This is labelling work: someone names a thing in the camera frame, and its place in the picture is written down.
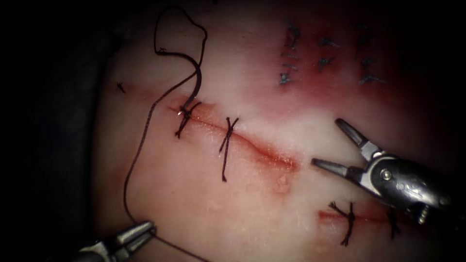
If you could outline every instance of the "surgical suture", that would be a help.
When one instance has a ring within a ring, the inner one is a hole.
[[[320,59],[317,63],[319,65],[319,73],[322,71],[326,64],[329,64],[335,57]]]
[[[226,182],[227,178],[225,177],[225,167],[227,166],[227,155],[228,155],[228,145],[230,144],[230,137],[233,134],[233,127],[238,122],[239,118],[237,117],[233,124],[230,123],[230,118],[227,117],[228,123],[228,130],[225,138],[223,139],[222,145],[220,146],[220,150],[218,153],[220,154],[223,150],[223,146],[225,146],[225,156],[223,158],[223,167],[222,167],[222,182]]]
[[[295,71],[297,71],[297,70],[298,70],[298,68],[297,68],[296,66],[294,66],[294,65],[290,65],[290,64],[282,64],[282,66],[289,67],[289,68],[291,68],[291,69],[293,69],[293,70],[295,70]]]
[[[181,131],[183,131],[184,127],[186,126],[186,124],[188,123],[188,120],[191,118],[191,114],[193,112],[193,110],[198,106],[200,105],[202,102],[198,102],[196,103],[193,107],[191,107],[190,110],[186,110],[184,107],[180,107],[180,111],[184,113],[184,116],[183,116],[183,119],[181,120],[181,123],[180,123],[180,127],[178,128],[178,131],[175,132],[175,136],[178,137],[178,139],[180,138],[180,134],[181,134]]]
[[[288,78],[289,77],[288,73],[281,73],[280,76],[281,76],[280,84],[286,84],[287,82],[291,81],[291,79]]]
[[[191,22],[192,25],[196,26],[197,28],[201,29],[203,32],[204,32],[204,39],[202,40],[202,45],[201,45],[201,51],[200,51],[200,58],[199,58],[199,62],[196,62],[196,60],[194,60],[192,57],[190,57],[189,55],[186,55],[184,53],[179,53],[179,52],[167,52],[166,49],[164,48],[160,48],[158,49],[157,46],[156,46],[156,43],[157,43],[157,28],[159,26],[159,21],[161,19],[161,16],[163,13],[165,13],[165,11],[169,10],[169,9],[177,9],[179,11],[181,11],[185,17]],[[201,87],[201,79],[202,79],[202,73],[201,73],[201,70],[200,70],[200,66],[202,64],[202,60],[203,60],[203,57],[204,57],[204,51],[205,51],[205,43],[207,41],[207,31],[199,24],[197,24],[196,22],[193,21],[193,19],[187,14],[187,12],[180,6],[177,6],[177,5],[169,5],[167,7],[165,7],[164,9],[162,9],[159,13],[159,16],[157,18],[157,21],[155,23],[155,29],[154,29],[154,38],[153,38],[153,46],[154,46],[154,51],[157,55],[163,55],[163,56],[176,56],[176,57],[179,57],[179,58],[182,58],[182,59],[185,59],[187,61],[189,61],[193,68],[194,68],[194,72],[189,75],[188,77],[186,77],[184,80],[182,80],[181,82],[179,82],[178,84],[176,84],[175,86],[167,89],[157,100],[155,100],[153,102],[153,104],[151,105],[150,109],[149,109],[149,113],[148,113],[148,116],[147,116],[147,120],[146,120],[146,124],[145,124],[145,127],[144,127],[144,130],[142,132],[142,137],[141,137],[141,140],[139,142],[139,146],[137,148],[137,151],[136,151],[136,154],[135,154],[135,157],[133,158],[133,161],[131,162],[131,165],[129,167],[129,170],[128,170],[128,173],[126,174],[126,178],[125,178],[125,181],[124,181],[124,185],[123,185],[123,206],[124,206],[124,209],[125,209],[125,213],[128,215],[129,219],[137,224],[137,220],[136,218],[131,214],[130,212],[130,209],[129,209],[129,205],[128,205],[128,200],[127,200],[127,192],[128,192],[128,185],[129,185],[129,182],[130,182],[130,178],[131,178],[131,175],[133,173],[133,170],[134,170],[134,167],[137,163],[137,160],[139,158],[139,155],[141,154],[141,151],[142,151],[142,147],[144,145],[144,142],[145,142],[145,139],[146,139],[146,136],[148,134],[148,130],[149,130],[149,125],[150,125],[150,120],[152,119],[152,114],[154,113],[154,110],[155,110],[155,107],[159,104],[160,101],[162,101],[168,94],[170,94],[173,90],[177,89],[178,87],[180,87],[181,85],[183,85],[184,83],[186,83],[187,81],[189,81],[191,78],[193,78],[194,76],[196,76],[196,85],[194,87],[194,90],[193,92],[191,93],[191,95],[189,96],[189,98],[186,100],[186,102],[184,103],[183,106],[181,106],[180,108],[180,112],[184,113],[184,116],[183,116],[183,120],[181,121],[181,124],[180,124],[180,129],[178,130],[179,132],[181,132],[181,130],[183,129],[182,127],[184,127],[187,123],[187,121],[189,120],[190,116],[191,116],[191,113],[193,111],[193,109],[199,105],[199,103],[197,103],[196,105],[194,105],[189,111],[186,109],[190,104],[191,102],[193,102],[193,100],[196,98],[199,90],[200,90],[200,87]],[[196,255],[196,254],[193,254],[191,252],[189,252],[188,250],[186,249],[183,249],[179,246],[176,246],[175,244],[172,244],[170,242],[168,242],[167,240],[164,240],[163,238],[160,238],[159,236],[156,236],[156,235],[153,235],[153,237],[159,241],[161,241],[162,243],[184,253],[185,255],[187,256],[190,256],[194,259],[197,259],[199,261],[203,261],[203,262],[208,262],[208,260]]]
[[[361,61],[361,65],[364,69],[367,69],[369,65],[373,65],[375,63],[377,63],[377,60],[372,58],[372,56],[366,57]]]
[[[123,89],[123,83],[119,82],[116,84],[116,89],[121,90],[124,94],[126,94],[125,90]]]
[[[285,22],[288,23],[288,29],[293,34],[293,38],[291,39],[291,44],[287,45],[287,46],[289,46],[289,47],[291,47],[291,49],[295,50],[296,40],[297,40],[298,37],[301,36],[301,33],[300,33],[299,29],[296,26],[294,26],[288,18],[285,18]]]
[[[367,44],[369,42],[369,40],[371,38],[373,38],[374,35],[371,34],[370,32],[366,32],[366,34],[364,35],[361,35],[359,38],[358,38],[358,42],[357,42],[357,45],[356,45],[356,54],[354,55],[354,59],[356,60],[356,58],[358,57],[358,53],[359,53],[359,48],[361,47],[361,45],[364,45],[364,44]]]
[[[329,45],[329,46],[333,46],[333,47],[336,47],[336,48],[339,48],[340,46],[337,45],[336,43],[332,42],[332,40],[329,38],[329,37],[323,37],[321,38],[321,40],[318,42],[318,44],[320,46],[325,46],[325,45]]]
[[[349,203],[349,213],[348,214],[344,213],[338,207],[336,207],[335,201],[331,202],[329,204],[329,207],[331,207],[333,210],[337,211],[340,215],[342,215],[343,217],[345,217],[348,220],[348,231],[346,232],[345,238],[340,243],[340,245],[342,245],[342,246],[348,246],[348,241],[350,240],[351,232],[353,230],[354,220],[356,220],[356,216],[353,213],[353,202]]]
[[[382,80],[378,77],[375,77],[374,75],[372,74],[365,74],[363,76],[363,78],[359,81],[359,85],[362,85],[364,84],[365,82],[372,82],[372,81],[377,81],[377,82],[380,82],[380,83],[387,83],[387,81],[385,80]]]
[[[298,57],[295,56],[295,55],[285,54],[285,53],[282,53],[281,55],[282,55],[282,56],[286,56],[286,57],[290,57],[290,58],[294,58],[294,59],[298,60]]]
[[[395,233],[401,234],[401,230],[397,226],[397,216],[396,216],[395,211],[393,210],[393,208],[391,208],[390,212],[387,212],[386,214],[387,214],[388,219],[390,220],[390,224],[391,224],[391,228],[392,228],[391,239],[393,239],[395,237]]]

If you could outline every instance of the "black suture thread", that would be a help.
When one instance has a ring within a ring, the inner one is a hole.
[[[123,90],[123,83],[119,82],[116,84],[116,89],[121,90],[124,94],[126,94],[125,90]]]
[[[221,153],[223,150],[223,146],[225,146],[225,156],[223,157],[223,167],[222,167],[222,182],[227,182],[227,178],[225,177],[225,167],[227,166],[227,156],[228,156],[228,145],[230,144],[230,137],[233,134],[233,127],[238,122],[239,118],[237,117],[236,120],[233,122],[233,124],[230,123],[230,118],[227,117],[227,123],[228,123],[228,131],[227,135],[223,139],[222,145],[220,146],[220,149],[218,150],[218,153]]]
[[[162,16],[163,12],[165,12],[166,10],[171,9],[171,8],[180,10],[188,18],[189,22],[191,22],[194,26],[196,26],[196,27],[200,28],[202,31],[204,31],[204,39],[202,40],[202,49],[201,49],[201,53],[200,53],[200,59],[199,59],[199,65],[198,66],[196,66],[197,65],[196,61],[194,61],[194,59],[192,59],[190,56],[188,56],[186,54],[177,53],[177,52],[166,52],[166,50],[157,51],[157,46],[156,46],[157,27],[159,25],[159,21],[160,21],[160,18]],[[189,60],[195,66],[196,71],[188,79],[192,78],[195,74],[198,74],[198,79],[196,81],[196,86],[194,87],[193,93],[191,93],[191,95],[188,97],[188,99],[186,100],[186,102],[183,105],[183,108],[185,108],[185,109],[196,98],[196,96],[198,95],[199,90],[200,90],[200,83],[201,83],[200,65],[202,64],[202,60],[204,58],[204,50],[205,50],[204,47],[205,47],[205,42],[206,41],[207,41],[207,31],[201,25],[195,23],[193,21],[193,19],[186,13],[186,11],[182,7],[177,6],[177,5],[169,5],[169,6],[165,7],[164,9],[162,9],[162,11],[160,11],[159,17],[157,18],[157,23],[155,24],[155,30],[154,30],[154,50],[155,50],[155,53],[158,54],[158,55],[180,56],[180,57],[183,57],[183,58]]]
[[[197,102],[188,111],[185,108],[180,107],[181,112],[183,112],[183,119],[181,120],[180,127],[178,128],[178,131],[175,132],[175,136],[177,136],[178,139],[180,138],[181,131],[183,131],[184,127],[188,123],[188,120],[191,118],[191,114],[193,113],[193,110],[200,104],[202,104],[202,102]]]
[[[340,215],[348,219],[348,231],[346,232],[345,238],[340,243],[342,246],[348,246],[348,242],[350,240],[351,232],[353,231],[354,220],[356,220],[356,216],[353,213],[353,202],[349,203],[349,213],[346,214],[345,212],[341,211],[335,204],[335,201],[332,201],[329,204],[329,207],[333,210],[337,211]]]
[[[331,58],[324,58],[324,59],[320,59],[319,62],[317,63],[319,65],[319,73],[322,71],[322,69],[324,68],[325,65],[327,64],[330,64],[330,62],[334,59],[335,57],[331,57]]]
[[[176,245],[174,245],[174,244],[168,242],[167,240],[158,237],[158,236],[157,236],[155,233],[153,233],[153,232],[151,232],[150,234],[152,235],[152,237],[153,237],[154,239],[157,239],[158,241],[160,241],[160,242],[166,244],[167,246],[170,246],[170,247],[172,247],[172,248],[174,248],[174,249],[176,249],[176,250],[178,250],[178,251],[180,251],[180,252],[182,252],[182,253],[184,253],[184,254],[186,254],[186,255],[192,257],[192,258],[195,258],[195,259],[197,259],[197,260],[199,260],[199,261],[202,261],[202,262],[210,262],[210,261],[207,260],[207,259],[204,259],[204,258],[202,258],[202,257],[200,257],[200,256],[198,256],[198,255],[196,255],[196,254],[193,254],[193,253],[187,251],[187,250],[184,249],[184,248],[181,248],[181,247],[179,247],[179,246],[176,246]]]
[[[157,47],[156,47],[156,35],[157,35],[157,28],[158,28],[158,24],[159,24],[159,21],[160,21],[160,18],[162,16],[162,14],[170,9],[170,8],[175,8],[175,9],[178,9],[178,10],[181,10],[184,15],[188,18],[189,21],[191,21],[195,26],[201,28],[203,31],[204,31],[204,34],[205,34],[205,37],[204,37],[204,40],[202,42],[202,51],[201,51],[201,57],[200,57],[200,62],[199,64],[196,63],[196,61],[194,61],[194,59],[192,59],[190,56],[188,55],[185,55],[185,54],[182,54],[182,53],[172,53],[172,52],[165,52],[164,49],[161,49],[162,51],[157,51]],[[194,77],[196,74],[198,75],[198,80],[196,82],[196,87],[195,87],[195,90],[193,91],[193,94],[191,94],[191,96],[195,96],[197,94],[197,92],[199,91],[200,89],[200,64],[202,63],[202,58],[204,56],[204,49],[205,49],[205,41],[207,40],[207,31],[200,25],[194,23],[194,21],[191,19],[191,17],[186,13],[186,11],[184,11],[183,8],[179,7],[179,6],[167,6],[166,8],[162,9],[162,11],[160,11],[159,13],[159,16],[157,18],[157,23],[155,25],[155,30],[154,30],[154,50],[155,50],[155,53],[157,55],[175,55],[175,56],[180,56],[182,58],[185,58],[187,59],[188,61],[190,61],[193,66],[195,67],[195,72],[192,73],[190,76],[188,76],[187,78],[185,78],[183,81],[179,82],[177,85],[173,86],[172,88],[168,89],[167,91],[165,91],[165,93],[160,96],[160,98],[158,98],[153,104],[152,106],[150,107],[150,110],[149,110],[149,114],[148,114],[148,117],[147,117],[147,120],[146,120],[146,125],[144,127],[144,132],[142,134],[142,139],[141,139],[141,142],[139,143],[139,147],[137,149],[137,152],[136,152],[136,156],[134,157],[133,159],[133,162],[131,163],[131,166],[130,166],[130,169],[128,171],[128,174],[126,175],[126,179],[125,179],[125,184],[124,184],[124,188],[123,188],[123,205],[125,207],[125,211],[126,211],[126,214],[129,216],[129,218],[133,221],[133,223],[137,223],[135,218],[131,215],[130,211],[129,211],[129,208],[128,208],[128,203],[127,203],[127,199],[126,199],[126,194],[127,194],[127,189],[128,189],[128,183],[129,183],[129,180],[130,180],[130,177],[131,177],[131,173],[133,172],[133,169],[134,169],[134,166],[136,164],[136,161],[139,157],[139,154],[141,153],[141,150],[142,150],[142,146],[144,144],[144,141],[146,139],[146,135],[147,135],[147,131],[148,131],[148,128],[149,128],[149,123],[150,123],[150,119],[152,118],[152,113],[155,109],[155,106],[163,99],[165,98],[169,93],[171,93],[173,90],[175,90],[176,88],[178,88],[179,86],[181,86],[182,84],[184,84],[185,82],[187,82],[188,80],[190,80],[192,77]]]
[[[390,220],[392,232],[391,232],[391,239],[395,237],[395,233],[401,234],[401,230],[397,226],[397,215],[395,214],[395,210],[393,208],[390,209],[390,212],[387,212],[387,217]]]
[[[170,9],[170,8],[174,8],[174,9],[178,9],[180,11],[183,12],[183,14],[188,18],[188,20],[194,24],[195,26],[201,28],[203,31],[204,31],[204,39],[202,41],[202,50],[201,50],[201,55],[200,55],[200,61],[199,61],[199,64],[196,63],[196,61],[194,59],[192,59],[190,56],[188,55],[185,55],[185,54],[182,54],[182,53],[176,53],[176,52],[165,52],[166,49],[163,49],[163,48],[160,48],[160,51],[157,51],[157,47],[156,47],[156,35],[157,35],[157,27],[158,27],[158,24],[159,24],[159,21],[160,21],[160,17],[162,16],[162,14]],[[168,89],[167,91],[165,91],[165,93],[163,93],[162,96],[160,96],[153,104],[152,106],[150,107],[150,110],[149,110],[149,114],[147,116],[147,120],[146,120],[146,125],[144,127],[144,132],[142,134],[142,138],[141,138],[141,142],[139,143],[139,147],[137,149],[137,152],[136,152],[136,155],[133,159],[133,162],[131,163],[131,166],[130,166],[130,169],[128,171],[128,174],[126,175],[126,179],[125,179],[125,183],[124,183],[124,186],[123,186],[123,205],[124,205],[124,208],[125,208],[125,212],[126,214],[128,215],[128,217],[131,219],[131,221],[135,224],[137,224],[137,221],[136,219],[133,217],[133,215],[131,215],[131,212],[129,210],[129,207],[128,207],[128,202],[127,202],[127,191],[128,191],[128,184],[129,184],[129,181],[130,181],[130,177],[131,177],[131,174],[133,173],[133,170],[134,170],[134,166],[136,164],[136,161],[137,159],[139,158],[139,154],[141,153],[141,150],[142,150],[142,146],[144,144],[144,141],[146,139],[146,135],[147,135],[147,131],[148,131],[148,128],[149,128],[149,123],[150,123],[150,119],[152,118],[152,113],[155,109],[155,106],[163,99],[165,98],[168,94],[170,94],[173,90],[175,90],[176,88],[178,88],[179,86],[181,86],[182,84],[184,84],[185,82],[187,82],[188,80],[190,80],[192,77],[194,77],[195,75],[197,75],[197,81],[196,81],[196,87],[194,88],[194,91],[193,93],[191,94],[191,96],[187,99],[187,101],[185,102],[184,106],[182,108],[185,108],[194,100],[194,98],[196,97],[197,93],[199,92],[199,89],[200,89],[200,84],[201,84],[201,71],[200,71],[200,65],[202,64],[202,59],[203,59],[203,56],[204,56],[204,50],[205,50],[205,42],[207,40],[207,31],[200,25],[196,24],[192,19],[191,17],[186,13],[186,11],[181,8],[180,6],[176,6],[176,5],[170,5],[170,6],[167,6],[165,7],[162,11],[160,11],[159,13],[159,16],[157,18],[157,23],[155,25],[155,30],[154,30],[154,51],[157,55],[174,55],[174,56],[179,56],[179,57],[182,57],[182,58],[185,58],[187,59],[188,61],[190,61],[194,68],[195,68],[195,72],[192,73],[190,76],[188,76],[187,78],[185,78],[183,81],[179,82],[177,85],[173,86],[172,88]],[[183,252],[184,254],[186,255],[189,255],[193,258],[196,258],[200,261],[204,261],[204,262],[208,262],[208,260],[206,259],[203,259],[199,256],[196,256],[174,244],[171,244],[169,243],[168,241],[166,240],[163,240],[159,237],[157,237],[155,234],[153,234],[153,237],[158,239],[159,241],[162,241],[163,243]]]

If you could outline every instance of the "surgical instrument tip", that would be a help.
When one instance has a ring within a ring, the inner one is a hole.
[[[116,261],[124,261],[137,252],[156,234],[152,221],[145,221],[115,235],[108,246]]]
[[[345,120],[338,118],[335,124],[341,131],[359,148],[361,155],[366,161],[371,161],[374,157],[385,154],[380,147],[369,141],[352,125],[348,124]]]
[[[337,164],[318,158],[313,158],[311,160],[311,164],[342,177],[345,177],[348,171],[348,168],[342,164]]]

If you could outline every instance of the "skin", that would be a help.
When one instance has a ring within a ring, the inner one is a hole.
[[[194,72],[188,61],[157,56],[153,50],[153,29],[164,4],[145,10],[128,25],[129,37],[110,59],[101,85],[93,144],[94,225],[99,236],[132,225],[123,206],[123,184],[149,109],[167,89]],[[349,33],[338,33],[342,29],[331,35],[341,48],[324,66],[321,79],[300,82],[309,75],[302,70],[293,83],[279,86],[280,56],[277,49],[267,47],[282,48],[287,34],[283,17],[293,8],[298,11],[300,3],[288,10],[280,2],[179,4],[209,33],[202,86],[191,106],[202,104],[180,139],[174,135],[183,117],[179,107],[190,96],[196,77],[155,107],[128,184],[127,202],[137,221],[154,221],[159,237],[209,261],[428,261],[439,254],[433,237],[402,216],[398,223],[402,234],[390,240],[385,206],[310,165],[317,157],[364,166],[357,148],[333,123],[341,117],[386,151],[442,174],[457,168],[452,164],[455,152],[448,146],[448,139],[455,137],[433,139],[449,131],[432,128],[434,120],[441,120],[435,113],[440,105],[426,106],[432,105],[432,93],[425,88],[419,96],[419,85],[426,83],[413,71],[400,77],[391,54],[384,55],[388,47],[383,38],[358,55],[377,57],[374,72],[388,84],[358,85],[360,60],[353,61],[354,41]],[[344,10],[336,4],[324,7]],[[322,7],[303,8],[317,16]],[[333,20],[312,21],[319,31]],[[336,19],[334,27],[341,27],[340,22]],[[159,27],[158,46],[199,61],[202,31],[179,12],[167,16]],[[312,30],[303,29],[301,43],[314,43],[306,42],[304,33]],[[241,36],[254,40],[244,44]],[[325,57],[332,56],[331,48],[320,48],[328,54]],[[299,67],[317,73],[319,59],[306,56]],[[117,82],[122,82],[126,94],[115,89]],[[304,95],[296,98],[293,92]],[[239,121],[230,139],[224,183],[223,154],[218,150],[227,133],[226,117]],[[346,213],[350,201],[354,203],[356,220],[348,247],[340,245],[348,222],[328,207],[332,201]],[[196,259],[154,240],[133,261]]]

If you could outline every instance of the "dark background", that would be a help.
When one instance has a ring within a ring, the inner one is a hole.
[[[107,58],[122,42],[112,28],[147,5],[148,1],[37,3],[25,5],[17,15],[24,25],[17,27],[21,44],[26,44],[20,51],[25,56],[21,75],[31,82],[19,89],[24,126],[16,145],[21,156],[19,185],[27,185],[16,208],[29,226],[25,235],[33,237],[27,256],[41,261],[57,247],[93,237],[89,181],[97,87]],[[389,5],[403,14],[396,26],[405,35],[405,52],[428,58],[423,70],[437,76],[442,86],[438,102],[449,112],[445,117],[451,124],[458,125],[452,131],[462,134],[464,66],[457,50],[464,44],[461,16],[453,15],[459,7]],[[464,140],[458,137],[462,149]]]

